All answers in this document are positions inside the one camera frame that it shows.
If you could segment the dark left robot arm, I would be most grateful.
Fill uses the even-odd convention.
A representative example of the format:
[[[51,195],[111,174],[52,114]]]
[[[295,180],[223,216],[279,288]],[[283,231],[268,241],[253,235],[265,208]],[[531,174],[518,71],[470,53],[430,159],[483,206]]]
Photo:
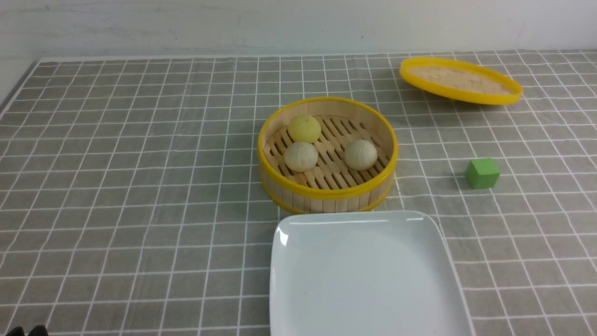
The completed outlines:
[[[37,325],[33,327],[28,333],[23,327],[14,327],[5,336],[49,336],[49,332],[44,325]]]

